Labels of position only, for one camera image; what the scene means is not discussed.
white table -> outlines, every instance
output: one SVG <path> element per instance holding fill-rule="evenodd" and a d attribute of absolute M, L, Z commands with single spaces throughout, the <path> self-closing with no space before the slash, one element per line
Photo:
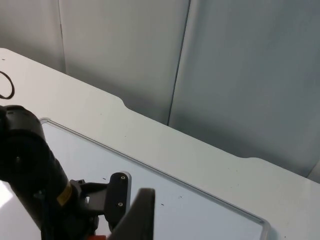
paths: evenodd
<path fill-rule="evenodd" d="M 127 109 L 116 96 L 7 49 L 0 48 L 0 71 L 16 88 L 15 96 L 1 99 L 0 105 L 23 105 L 38 118 L 50 118 L 264 218 L 271 224 L 272 240 L 320 239 L 319 184 L 262 159 L 219 150 Z M 0 93 L 6 87 L 0 76 Z M 28 218 L 24 211 L 19 214 Z M 37 239 L 28 235 L 36 231 L 28 220 L 10 231 Z"/>

white wall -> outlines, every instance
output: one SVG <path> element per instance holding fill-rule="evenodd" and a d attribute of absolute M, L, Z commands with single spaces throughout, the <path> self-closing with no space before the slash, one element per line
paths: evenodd
<path fill-rule="evenodd" d="M 57 0 L 1 0 L 0 48 L 65 71 Z"/>
<path fill-rule="evenodd" d="M 68 75 L 167 124 L 188 0 L 60 1 Z"/>
<path fill-rule="evenodd" d="M 169 125 L 307 176 L 320 156 L 320 1 L 195 3 Z"/>

whiteboard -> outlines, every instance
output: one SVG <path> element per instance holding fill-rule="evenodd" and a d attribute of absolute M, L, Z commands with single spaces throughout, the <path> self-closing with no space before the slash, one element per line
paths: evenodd
<path fill-rule="evenodd" d="M 131 202 L 139 188 L 155 189 L 154 240 L 266 239 L 266 221 L 56 123 L 42 122 L 46 141 L 70 180 L 108 183 L 113 173 L 129 172 Z M 97 234 L 110 234 L 103 216 Z"/>

